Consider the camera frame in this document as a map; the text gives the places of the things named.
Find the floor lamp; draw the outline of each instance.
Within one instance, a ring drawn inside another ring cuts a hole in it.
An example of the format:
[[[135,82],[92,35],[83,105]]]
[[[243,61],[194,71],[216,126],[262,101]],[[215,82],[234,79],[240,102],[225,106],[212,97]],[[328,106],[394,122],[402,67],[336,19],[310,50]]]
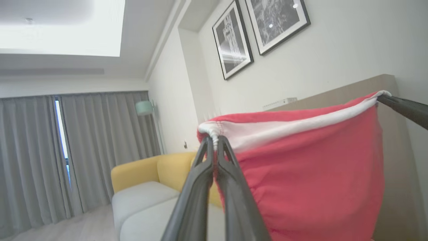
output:
[[[137,115],[139,115],[139,116],[144,116],[144,115],[149,115],[149,114],[153,115],[153,121],[155,122],[156,135],[158,136],[160,153],[162,155],[164,155],[165,149],[163,148],[162,133],[161,133],[161,129],[159,126],[158,117],[156,115],[154,105],[148,100],[140,101],[137,104],[135,104],[135,109],[137,110]]]

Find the window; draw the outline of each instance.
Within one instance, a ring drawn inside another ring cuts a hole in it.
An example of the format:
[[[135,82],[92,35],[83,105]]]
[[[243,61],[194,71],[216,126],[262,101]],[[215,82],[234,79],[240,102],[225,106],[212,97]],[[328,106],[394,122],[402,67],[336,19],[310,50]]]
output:
[[[55,108],[56,108],[56,117],[58,119],[59,135],[61,136],[62,152],[64,153],[65,164],[67,166],[68,183],[70,184],[70,187],[71,187],[70,167],[68,166],[67,143],[65,141],[64,126],[62,125],[62,117],[61,117],[61,108],[59,107],[59,101],[58,100],[55,100]]]

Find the red garment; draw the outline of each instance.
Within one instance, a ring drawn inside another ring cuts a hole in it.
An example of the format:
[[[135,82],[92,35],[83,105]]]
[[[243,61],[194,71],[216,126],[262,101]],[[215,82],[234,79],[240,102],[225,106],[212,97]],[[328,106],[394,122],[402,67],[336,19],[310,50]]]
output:
[[[201,124],[198,138],[229,139],[272,240],[369,241],[384,189],[381,94],[389,93],[220,116]]]

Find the curtain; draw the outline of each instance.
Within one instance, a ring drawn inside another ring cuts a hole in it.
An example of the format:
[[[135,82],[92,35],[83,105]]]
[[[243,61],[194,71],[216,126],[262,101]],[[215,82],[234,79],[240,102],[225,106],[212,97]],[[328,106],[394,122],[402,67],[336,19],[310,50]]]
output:
[[[68,188],[54,99],[0,99],[0,238],[70,218]]]
[[[81,212],[111,202],[113,167],[160,154],[152,116],[139,117],[135,110],[135,103],[148,99],[147,92],[59,98]]]

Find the wooden floor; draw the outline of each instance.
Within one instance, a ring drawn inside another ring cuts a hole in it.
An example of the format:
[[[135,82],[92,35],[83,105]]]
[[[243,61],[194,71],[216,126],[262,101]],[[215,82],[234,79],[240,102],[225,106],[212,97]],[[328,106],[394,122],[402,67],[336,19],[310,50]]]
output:
[[[111,205],[0,241],[117,241]]]

